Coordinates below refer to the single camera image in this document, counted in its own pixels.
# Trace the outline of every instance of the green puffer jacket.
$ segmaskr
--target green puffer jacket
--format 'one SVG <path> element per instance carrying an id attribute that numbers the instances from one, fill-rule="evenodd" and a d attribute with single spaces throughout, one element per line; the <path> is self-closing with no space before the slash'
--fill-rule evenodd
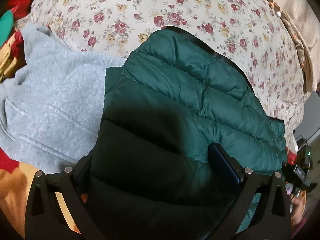
<path id="1" fill-rule="evenodd" d="M 106 71 L 87 205 L 111 238 L 204 239 L 233 201 L 208 146 L 270 174 L 287 159 L 283 135 L 233 62 L 178 28 L 156 31 Z"/>

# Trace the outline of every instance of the bed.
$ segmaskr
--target bed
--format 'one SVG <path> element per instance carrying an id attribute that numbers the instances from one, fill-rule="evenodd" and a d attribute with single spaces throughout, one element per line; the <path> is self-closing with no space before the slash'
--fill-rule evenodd
<path id="1" fill-rule="evenodd" d="M 266 114 L 284 120 L 287 146 L 295 151 L 292 131 L 302 121 L 303 105 L 310 94 L 307 90 L 313 90 L 317 84 L 319 69 L 316 58 L 305 54 L 306 49 L 299 53 L 296 48 L 308 47 L 311 54 L 318 43 L 305 38 L 300 44 L 301 38 L 306 37 L 302 36 L 303 32 L 296 40 L 292 37 L 295 33 L 290 33 L 289 25 L 282 20 L 285 2 L 34 0 L 31 13 L 15 26 L 20 29 L 28 22 L 47 25 L 72 50 L 120 57 L 128 57 L 155 30 L 168 25 L 185 29 L 241 68 Z M 283 15 L 277 14 L 277 5 Z M 313 26 L 313 32 L 320 35 L 319 21 Z M 305 58 L 313 63 L 309 72 L 303 69 Z M 307 89 L 305 75 L 310 75 L 310 71 L 311 85 Z"/>

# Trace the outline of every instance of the gray fleece fabric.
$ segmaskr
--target gray fleece fabric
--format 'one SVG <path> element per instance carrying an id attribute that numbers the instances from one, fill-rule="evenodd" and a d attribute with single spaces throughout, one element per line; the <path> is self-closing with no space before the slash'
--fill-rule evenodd
<path id="1" fill-rule="evenodd" d="M 0 147 L 14 160 L 60 172 L 95 145 L 106 68 L 125 59 L 71 51 L 34 24 L 21 34 L 27 65 L 0 84 Z"/>

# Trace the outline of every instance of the silver screw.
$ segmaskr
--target silver screw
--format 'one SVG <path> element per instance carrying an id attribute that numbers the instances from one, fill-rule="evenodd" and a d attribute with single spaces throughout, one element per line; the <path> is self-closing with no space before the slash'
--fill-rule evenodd
<path id="1" fill-rule="evenodd" d="M 275 176 L 279 179 L 279 178 L 281 178 L 281 173 L 280 172 L 275 172 Z"/>
<path id="2" fill-rule="evenodd" d="M 42 175 L 42 171 L 37 171 L 36 174 L 35 174 L 35 176 L 36 176 L 37 178 L 39 178 L 41 175 Z"/>
<path id="3" fill-rule="evenodd" d="M 253 170 L 251 168 L 247 167 L 247 168 L 244 168 L 244 172 L 251 174 L 251 173 L 253 173 Z"/>
<path id="4" fill-rule="evenodd" d="M 64 169 L 64 172 L 65 173 L 70 173 L 72 171 L 72 167 L 71 166 L 68 166 Z"/>

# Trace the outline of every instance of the floral fabric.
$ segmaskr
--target floral fabric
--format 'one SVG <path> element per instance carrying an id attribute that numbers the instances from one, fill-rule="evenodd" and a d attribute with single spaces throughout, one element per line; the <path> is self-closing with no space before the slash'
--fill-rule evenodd
<path id="1" fill-rule="evenodd" d="M 284 120 L 294 151 L 307 95 L 292 38 L 267 0 L 34 0 L 18 26 L 25 22 L 49 24 L 73 50 L 122 57 L 156 30 L 183 28 L 243 70 L 267 115 Z"/>

